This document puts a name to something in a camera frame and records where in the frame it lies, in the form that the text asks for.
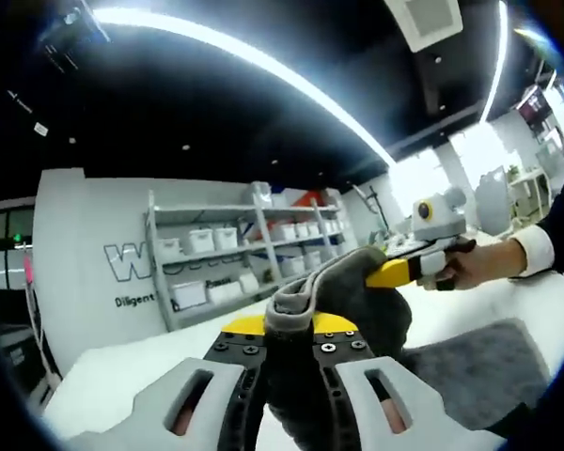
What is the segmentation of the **person's right hand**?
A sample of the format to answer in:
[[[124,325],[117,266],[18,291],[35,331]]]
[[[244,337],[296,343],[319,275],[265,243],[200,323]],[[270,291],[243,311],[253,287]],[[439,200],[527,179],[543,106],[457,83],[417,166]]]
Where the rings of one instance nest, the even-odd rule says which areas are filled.
[[[466,290],[518,276],[526,266],[525,251],[516,240],[483,246],[471,240],[446,249],[446,266],[435,279],[437,285],[451,281],[454,289]]]

